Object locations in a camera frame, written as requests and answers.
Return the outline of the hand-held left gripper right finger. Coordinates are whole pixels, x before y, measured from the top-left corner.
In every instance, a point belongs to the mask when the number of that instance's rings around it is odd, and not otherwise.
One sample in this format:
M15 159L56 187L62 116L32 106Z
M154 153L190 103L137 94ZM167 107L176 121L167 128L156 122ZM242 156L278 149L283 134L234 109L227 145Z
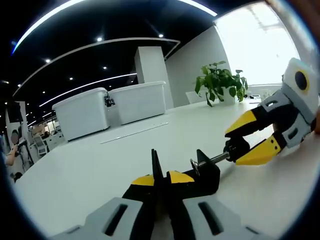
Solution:
M214 194L219 183L207 184L188 173L166 173L166 202L176 240L267 240L269 236L241 223L240 216Z

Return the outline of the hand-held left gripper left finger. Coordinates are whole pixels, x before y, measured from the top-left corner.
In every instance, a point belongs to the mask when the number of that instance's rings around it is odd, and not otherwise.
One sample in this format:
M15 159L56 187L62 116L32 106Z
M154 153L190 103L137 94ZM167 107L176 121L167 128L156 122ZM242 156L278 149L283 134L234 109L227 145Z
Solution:
M114 197L51 240L149 240L155 225L156 187L151 174L135 179L122 197Z

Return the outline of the person's right hand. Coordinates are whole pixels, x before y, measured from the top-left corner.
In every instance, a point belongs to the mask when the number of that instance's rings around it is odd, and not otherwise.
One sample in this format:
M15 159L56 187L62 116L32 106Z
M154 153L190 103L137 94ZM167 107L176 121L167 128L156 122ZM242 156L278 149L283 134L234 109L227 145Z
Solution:
M316 135L320 134L320 107L318 107L315 118L313 119L312 123L310 124L310 131L315 133Z

